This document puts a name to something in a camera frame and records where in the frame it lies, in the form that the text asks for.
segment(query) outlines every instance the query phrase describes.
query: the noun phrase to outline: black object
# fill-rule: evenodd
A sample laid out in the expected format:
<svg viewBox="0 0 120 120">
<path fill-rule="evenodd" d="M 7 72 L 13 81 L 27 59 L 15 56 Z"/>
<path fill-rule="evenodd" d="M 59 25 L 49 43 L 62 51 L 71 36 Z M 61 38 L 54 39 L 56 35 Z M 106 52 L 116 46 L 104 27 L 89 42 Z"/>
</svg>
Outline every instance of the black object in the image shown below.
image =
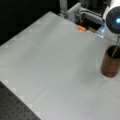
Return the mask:
<svg viewBox="0 0 120 120">
<path fill-rule="evenodd" d="M 0 120 L 40 120 L 0 82 Z"/>
<path fill-rule="evenodd" d="M 120 21 L 119 20 L 120 20 L 120 7 L 115 7 L 109 11 L 106 17 L 107 27 L 112 33 L 120 34 Z"/>
</svg>

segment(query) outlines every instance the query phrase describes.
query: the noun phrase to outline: table surface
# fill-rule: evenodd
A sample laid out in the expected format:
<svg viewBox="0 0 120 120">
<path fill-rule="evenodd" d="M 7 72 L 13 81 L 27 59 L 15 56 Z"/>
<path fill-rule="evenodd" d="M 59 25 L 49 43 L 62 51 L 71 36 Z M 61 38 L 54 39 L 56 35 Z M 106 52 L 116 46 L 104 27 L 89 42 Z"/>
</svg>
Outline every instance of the table surface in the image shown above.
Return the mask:
<svg viewBox="0 0 120 120">
<path fill-rule="evenodd" d="M 120 76 L 100 72 L 108 45 L 49 12 L 0 47 L 0 80 L 42 120 L 119 120 Z"/>
</svg>

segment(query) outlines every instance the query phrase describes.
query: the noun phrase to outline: brown cup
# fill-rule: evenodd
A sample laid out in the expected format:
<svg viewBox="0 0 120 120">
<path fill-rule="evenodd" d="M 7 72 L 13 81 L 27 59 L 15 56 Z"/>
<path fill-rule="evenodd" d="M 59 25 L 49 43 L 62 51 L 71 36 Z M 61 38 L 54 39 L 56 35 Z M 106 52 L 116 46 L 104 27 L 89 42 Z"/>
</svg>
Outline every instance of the brown cup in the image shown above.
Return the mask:
<svg viewBox="0 0 120 120">
<path fill-rule="evenodd" d="M 106 50 L 101 66 L 101 73 L 110 78 L 115 77 L 120 68 L 120 47 L 116 51 L 114 57 L 111 57 L 115 47 L 115 45 L 112 45 Z"/>
</svg>

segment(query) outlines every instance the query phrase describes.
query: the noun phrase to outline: light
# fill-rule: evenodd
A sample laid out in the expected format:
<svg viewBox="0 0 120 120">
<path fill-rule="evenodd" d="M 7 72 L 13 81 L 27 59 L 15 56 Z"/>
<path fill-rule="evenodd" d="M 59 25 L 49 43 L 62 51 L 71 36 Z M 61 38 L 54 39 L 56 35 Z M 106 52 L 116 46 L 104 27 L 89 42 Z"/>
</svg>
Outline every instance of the light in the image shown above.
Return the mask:
<svg viewBox="0 0 120 120">
<path fill-rule="evenodd" d="M 117 24 L 120 24 L 120 18 L 117 18 L 117 19 L 116 19 L 116 23 L 117 23 Z"/>
</svg>

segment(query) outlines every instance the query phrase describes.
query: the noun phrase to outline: white tabletop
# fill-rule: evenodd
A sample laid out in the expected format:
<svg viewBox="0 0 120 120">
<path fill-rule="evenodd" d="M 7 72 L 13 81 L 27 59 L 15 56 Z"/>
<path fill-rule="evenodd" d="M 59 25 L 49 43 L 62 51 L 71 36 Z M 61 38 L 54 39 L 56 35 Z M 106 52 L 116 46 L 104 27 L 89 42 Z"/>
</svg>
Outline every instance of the white tabletop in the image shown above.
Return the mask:
<svg viewBox="0 0 120 120">
<path fill-rule="evenodd" d="M 49 12 L 0 47 L 0 80 L 42 120 L 119 120 L 120 75 L 100 72 L 108 44 Z"/>
</svg>

